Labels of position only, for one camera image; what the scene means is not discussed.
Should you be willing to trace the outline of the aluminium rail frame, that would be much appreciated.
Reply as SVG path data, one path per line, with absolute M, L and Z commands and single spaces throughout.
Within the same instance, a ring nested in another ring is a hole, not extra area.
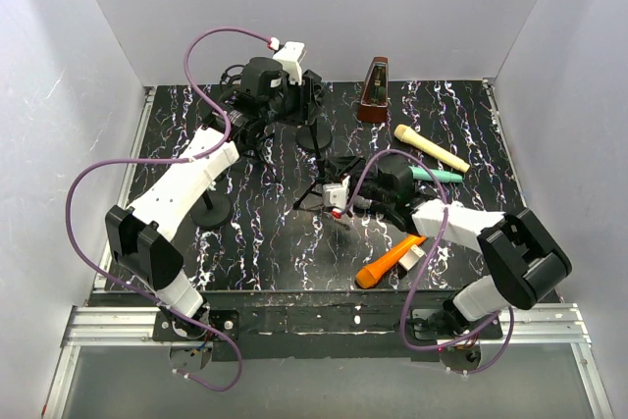
M 314 157 L 293 128 L 274 125 L 262 163 L 245 159 L 220 184 L 230 222 L 204 232 L 185 222 L 176 240 L 185 269 L 205 291 L 360 290 L 354 276 L 401 242 L 379 217 L 334 221 L 319 199 L 292 204 L 309 187 Z M 388 272 L 375 289 L 408 291 Z M 186 367 L 212 383 L 237 371 L 219 343 L 198 352 L 166 343 L 160 312 L 105 281 L 76 308 L 45 416 L 48 418 L 608 418 L 589 333 L 578 306 L 549 297 L 503 314 L 469 348 L 409 358 L 246 360 L 240 380 L 213 393 L 183 378 Z

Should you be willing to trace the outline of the tripod shock-mount mic stand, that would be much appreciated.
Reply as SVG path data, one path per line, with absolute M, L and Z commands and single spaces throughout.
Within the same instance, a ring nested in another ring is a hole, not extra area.
M 239 155 L 262 163 L 276 182 L 278 178 L 272 164 L 262 155 L 265 143 L 273 139 L 275 133 L 265 133 L 267 125 L 261 117 L 239 111 L 236 107 L 236 90 L 241 81 L 243 68 L 242 64 L 234 64 L 223 71 L 219 81 L 221 91 L 219 102 L 231 122 L 230 138 L 235 143 Z

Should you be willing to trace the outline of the small white blue box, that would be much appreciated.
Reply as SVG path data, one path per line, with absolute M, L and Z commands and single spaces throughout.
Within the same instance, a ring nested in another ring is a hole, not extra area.
M 398 265 L 406 272 L 411 271 L 425 256 L 425 251 L 417 244 L 413 244 L 398 260 Z

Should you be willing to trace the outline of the green microphone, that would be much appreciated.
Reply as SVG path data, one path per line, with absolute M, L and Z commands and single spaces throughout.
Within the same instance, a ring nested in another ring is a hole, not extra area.
M 463 181 L 463 177 L 456 173 L 441 171 L 441 170 L 430 170 L 426 171 L 421 167 L 410 166 L 409 167 L 413 179 L 416 181 L 427 181 L 427 182 L 439 182 L 439 183 L 461 183 Z

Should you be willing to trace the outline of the orange microphone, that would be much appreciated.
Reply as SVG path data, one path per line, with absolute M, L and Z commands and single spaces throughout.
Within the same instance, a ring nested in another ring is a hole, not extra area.
M 391 270 L 395 265 L 398 265 L 399 258 L 403 256 L 413 244 L 417 244 L 421 247 L 426 240 L 424 236 L 408 236 L 375 262 L 371 262 L 362 267 L 355 276 L 357 285 L 363 289 L 373 288 L 386 272 Z

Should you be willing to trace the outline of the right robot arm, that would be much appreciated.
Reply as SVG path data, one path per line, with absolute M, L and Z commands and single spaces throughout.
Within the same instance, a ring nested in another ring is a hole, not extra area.
M 427 328 L 466 338 L 503 308 L 531 309 L 571 274 L 568 256 L 531 209 L 484 211 L 427 196 L 415 186 L 414 161 L 392 149 L 371 159 L 331 158 L 323 202 L 337 218 L 353 209 L 380 214 L 409 235 L 452 242 L 483 257 L 488 275 L 447 299 Z

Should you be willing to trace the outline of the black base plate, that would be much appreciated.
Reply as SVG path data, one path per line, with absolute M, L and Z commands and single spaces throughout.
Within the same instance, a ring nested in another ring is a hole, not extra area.
M 405 290 L 205 291 L 213 312 L 234 316 L 232 338 L 253 359 L 409 358 L 398 333 Z

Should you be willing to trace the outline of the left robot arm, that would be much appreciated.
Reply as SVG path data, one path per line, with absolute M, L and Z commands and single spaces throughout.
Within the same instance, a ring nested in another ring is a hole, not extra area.
M 317 115 L 322 80 L 303 70 L 303 44 L 287 42 L 270 57 L 254 57 L 235 76 L 224 74 L 218 110 L 211 113 L 163 176 L 127 207 L 113 206 L 105 226 L 112 258 L 178 311 L 175 328 L 199 340 L 209 327 L 202 295 L 183 271 L 173 240 L 185 217 L 212 230 L 231 217 L 232 203 L 213 190 L 216 179 L 243 156 L 259 157 L 274 123 L 308 128 L 308 150 L 318 152 Z

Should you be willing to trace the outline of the short round-base mic stand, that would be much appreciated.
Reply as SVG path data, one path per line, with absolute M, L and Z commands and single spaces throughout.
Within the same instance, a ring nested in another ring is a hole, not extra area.
M 212 231 L 224 226 L 232 217 L 233 204 L 218 191 L 205 190 L 190 209 L 192 222 L 201 230 Z

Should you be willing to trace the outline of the tripod stand for green mic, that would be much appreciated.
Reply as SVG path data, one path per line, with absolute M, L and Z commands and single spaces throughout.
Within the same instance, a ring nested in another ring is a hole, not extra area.
M 314 121 L 314 123 L 312 125 L 308 125 L 307 127 L 310 127 L 310 130 L 314 131 L 314 130 L 316 130 L 316 123 L 317 123 L 317 119 L 315 119 L 315 121 Z M 304 202 L 304 200 L 308 196 L 314 195 L 314 196 L 316 196 L 316 197 L 321 199 L 321 203 L 322 203 L 323 209 L 328 211 L 331 214 L 330 210 L 323 206 L 322 186 L 325 183 L 340 183 L 342 179 L 330 179 L 328 177 L 328 158 L 329 157 L 325 157 L 323 155 L 322 151 L 320 151 L 319 148 L 318 148 L 318 143 L 317 142 L 315 142 L 314 157 L 315 157 L 315 165 L 316 165 L 317 173 L 316 173 L 312 183 L 310 184 L 310 186 L 307 187 L 304 190 L 304 192 L 299 197 L 296 198 L 296 200 L 292 204 L 292 209 L 295 210 L 295 211 L 301 210 L 302 209 L 301 205 Z M 349 217 L 351 217 L 352 216 L 352 210 L 350 208 L 345 208 L 345 210 L 342 212 L 342 216 L 344 214 L 347 214 Z

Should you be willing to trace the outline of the brown metronome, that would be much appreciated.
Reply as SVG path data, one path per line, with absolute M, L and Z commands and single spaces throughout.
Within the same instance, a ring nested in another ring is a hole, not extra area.
M 356 118 L 362 123 L 383 124 L 388 119 L 389 60 L 373 58 L 362 86 Z

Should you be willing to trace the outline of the black silver-mesh microphone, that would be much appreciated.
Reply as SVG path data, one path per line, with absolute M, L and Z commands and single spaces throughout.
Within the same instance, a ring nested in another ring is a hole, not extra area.
M 353 207 L 364 214 L 379 217 L 386 224 L 406 232 L 406 220 L 392 203 L 357 196 Z

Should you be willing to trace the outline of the cream microphone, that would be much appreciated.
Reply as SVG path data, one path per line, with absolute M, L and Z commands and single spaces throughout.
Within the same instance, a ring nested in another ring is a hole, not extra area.
M 398 125 L 393 135 L 401 142 L 405 144 L 409 144 L 416 149 L 422 151 L 423 153 L 428 154 L 429 156 L 437 159 L 443 164 L 448 165 L 452 169 L 459 171 L 461 173 L 466 173 L 470 169 L 470 165 L 466 163 L 464 160 L 458 158 L 451 152 L 445 150 L 444 148 L 436 145 L 431 140 L 426 137 L 420 135 L 414 129 L 406 125 Z

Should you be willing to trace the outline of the round-base stand for cream mic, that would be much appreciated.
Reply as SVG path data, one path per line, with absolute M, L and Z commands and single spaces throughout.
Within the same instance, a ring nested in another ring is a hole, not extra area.
M 299 128 L 295 133 L 295 141 L 306 152 L 315 151 L 315 142 L 318 143 L 320 151 L 326 150 L 333 142 L 331 125 L 323 119 L 318 119 L 314 131 L 311 131 L 310 127 Z

